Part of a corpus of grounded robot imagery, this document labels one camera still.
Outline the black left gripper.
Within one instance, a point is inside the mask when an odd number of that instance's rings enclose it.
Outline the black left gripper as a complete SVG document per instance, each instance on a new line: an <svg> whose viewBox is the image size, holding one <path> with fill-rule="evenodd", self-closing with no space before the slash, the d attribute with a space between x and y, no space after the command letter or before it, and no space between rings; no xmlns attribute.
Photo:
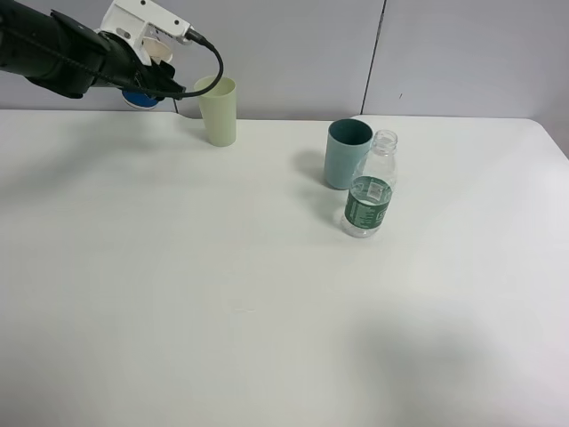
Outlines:
<svg viewBox="0 0 569 427"><path fill-rule="evenodd" d="M107 53L100 73L120 83L115 85L101 78L95 78L96 87L124 88L124 84L147 88L151 91L184 93L185 87L174 81L175 68L168 62L151 60L145 66L121 37L108 32L99 36L108 44Z"/></svg>

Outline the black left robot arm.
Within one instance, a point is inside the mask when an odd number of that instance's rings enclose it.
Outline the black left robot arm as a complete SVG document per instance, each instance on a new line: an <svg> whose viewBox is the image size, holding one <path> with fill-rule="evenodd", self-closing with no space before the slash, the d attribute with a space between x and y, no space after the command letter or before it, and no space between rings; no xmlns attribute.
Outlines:
<svg viewBox="0 0 569 427"><path fill-rule="evenodd" d="M70 99L83 98L92 87L185 92L173 79L174 67L143 64L120 36L16 1L1 3L1 70Z"/></svg>

